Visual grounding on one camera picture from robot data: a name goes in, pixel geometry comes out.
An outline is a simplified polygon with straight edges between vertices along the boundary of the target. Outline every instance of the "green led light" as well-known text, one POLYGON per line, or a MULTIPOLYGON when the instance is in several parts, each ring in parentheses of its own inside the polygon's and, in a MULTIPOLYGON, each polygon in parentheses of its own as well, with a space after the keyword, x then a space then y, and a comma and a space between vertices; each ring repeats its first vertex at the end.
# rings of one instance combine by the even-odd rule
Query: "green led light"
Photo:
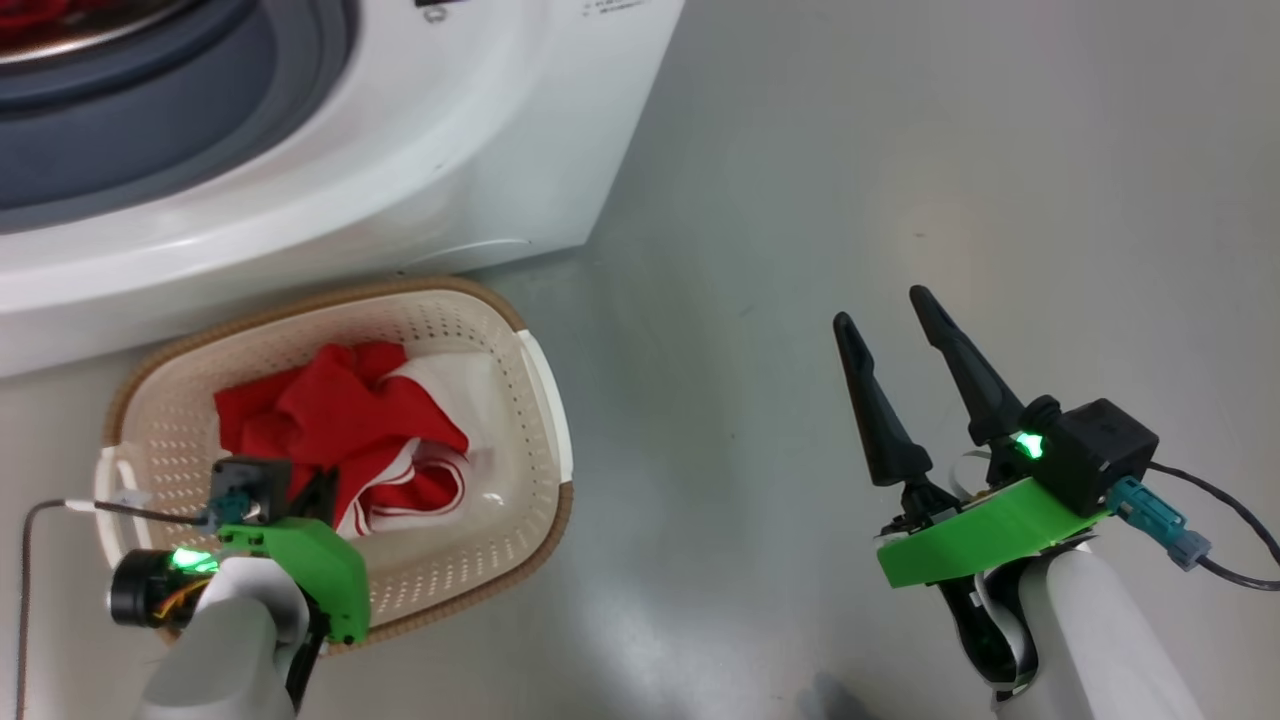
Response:
POLYGON ((186 547, 173 551, 169 562, 179 570, 189 570, 192 573, 212 573, 218 570, 218 561, 214 560, 211 553, 186 547))
POLYGON ((1019 446, 1018 448, 1021 450, 1023 454, 1027 455, 1027 457, 1030 457, 1032 460, 1039 460, 1041 456, 1044 455, 1043 436, 1033 436, 1030 433, 1023 433, 1015 437, 1014 442, 1016 442, 1019 446))

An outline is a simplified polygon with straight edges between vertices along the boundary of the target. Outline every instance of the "gray floor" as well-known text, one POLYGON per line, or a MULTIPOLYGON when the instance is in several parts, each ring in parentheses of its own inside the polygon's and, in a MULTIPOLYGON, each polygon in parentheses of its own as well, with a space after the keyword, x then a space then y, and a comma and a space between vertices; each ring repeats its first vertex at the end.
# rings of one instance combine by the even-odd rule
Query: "gray floor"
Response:
MULTIPOLYGON (((506 596, 323 662, 305 716, 988 716, 941 598, 874 565, 895 493, 867 482, 829 338, 854 313, 945 471, 966 420, 913 282, 1024 400, 1112 397, 1280 523, 1260 480, 1280 464, 1280 10, 1156 5, 690 3, 591 245, 477 275, 558 375, 564 543, 506 596)), ((84 492, 137 357, 0 382, 10 527, 84 492)), ((1267 571, 1229 511, 1157 487, 1267 571)), ((1103 530, 1206 715, 1274 716, 1275 598, 1103 530)), ((108 623, 82 519, 37 543, 31 717, 124 716, 161 648, 108 623)))

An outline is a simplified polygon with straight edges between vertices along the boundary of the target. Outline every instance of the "cable connector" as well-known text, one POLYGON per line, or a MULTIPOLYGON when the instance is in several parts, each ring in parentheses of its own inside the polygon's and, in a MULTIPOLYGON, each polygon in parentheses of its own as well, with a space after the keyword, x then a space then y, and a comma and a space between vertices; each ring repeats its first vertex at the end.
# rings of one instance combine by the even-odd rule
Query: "cable connector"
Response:
POLYGON ((1132 477, 1121 478, 1107 492, 1107 510, 1158 542, 1184 571, 1196 568, 1212 547, 1204 536, 1187 529, 1185 515, 1132 477))

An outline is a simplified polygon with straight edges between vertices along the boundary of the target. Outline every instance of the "laundry basket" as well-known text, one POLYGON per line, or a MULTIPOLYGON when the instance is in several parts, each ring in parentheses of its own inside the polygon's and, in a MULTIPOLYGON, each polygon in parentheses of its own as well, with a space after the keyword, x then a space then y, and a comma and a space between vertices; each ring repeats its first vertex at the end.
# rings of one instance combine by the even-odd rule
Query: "laundry basket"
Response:
MULTIPOLYGON (((364 644, 520 583, 547 561, 568 523, 568 427, 550 368, 524 322, 502 297, 458 278, 323 295, 157 351, 124 383, 108 414, 95 498, 132 493, 150 510, 196 514, 220 455, 214 393, 303 365, 326 343, 367 341, 402 343, 410 357, 490 354, 506 386, 499 389, 507 427, 494 428, 502 442, 493 478, 468 487, 457 521, 353 541, 369 568, 372 605, 364 644)), ((215 547, 214 538, 188 527, 109 514, 99 514, 97 530, 111 565, 132 547, 215 547)))

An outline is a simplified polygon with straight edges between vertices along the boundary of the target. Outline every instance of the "green plastic mount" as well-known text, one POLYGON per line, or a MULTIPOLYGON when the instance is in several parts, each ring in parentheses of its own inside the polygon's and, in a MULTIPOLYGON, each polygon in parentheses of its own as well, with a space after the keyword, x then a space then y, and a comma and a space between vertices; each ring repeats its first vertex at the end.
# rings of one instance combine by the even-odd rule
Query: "green plastic mount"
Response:
POLYGON ((1029 557, 1106 516, 1102 511, 1080 518, 1027 478, 955 518, 881 547, 876 556, 891 587, 936 583, 1029 557))
POLYGON ((329 616, 329 642, 349 644, 369 637, 365 559, 329 525, 307 518, 261 527, 223 525, 218 539, 229 548, 275 560, 329 616))

